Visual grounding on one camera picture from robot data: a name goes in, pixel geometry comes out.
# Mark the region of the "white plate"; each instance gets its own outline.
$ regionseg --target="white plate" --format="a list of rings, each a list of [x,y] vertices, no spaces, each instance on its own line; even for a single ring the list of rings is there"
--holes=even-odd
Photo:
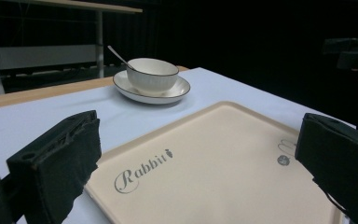
[[[189,91],[190,84],[182,77],[178,77],[176,83],[168,91],[160,96],[151,96],[138,92],[129,82],[127,71],[121,71],[113,76],[113,81],[119,92],[138,102],[152,105],[170,104],[181,100]]]

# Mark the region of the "spoon handle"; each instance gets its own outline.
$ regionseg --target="spoon handle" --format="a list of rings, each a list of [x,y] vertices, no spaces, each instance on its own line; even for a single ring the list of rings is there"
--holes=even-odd
[[[125,63],[129,68],[131,68],[132,70],[135,70],[135,68],[133,68],[129,63],[127,63],[123,58],[120,57],[120,55],[118,55],[118,53],[110,46],[107,46],[110,51],[112,51],[123,63]]]

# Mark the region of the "beige tray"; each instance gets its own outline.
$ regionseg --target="beige tray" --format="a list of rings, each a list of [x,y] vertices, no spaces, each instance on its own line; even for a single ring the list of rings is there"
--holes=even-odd
[[[114,223],[341,223],[297,137],[221,102],[104,153],[86,190]]]

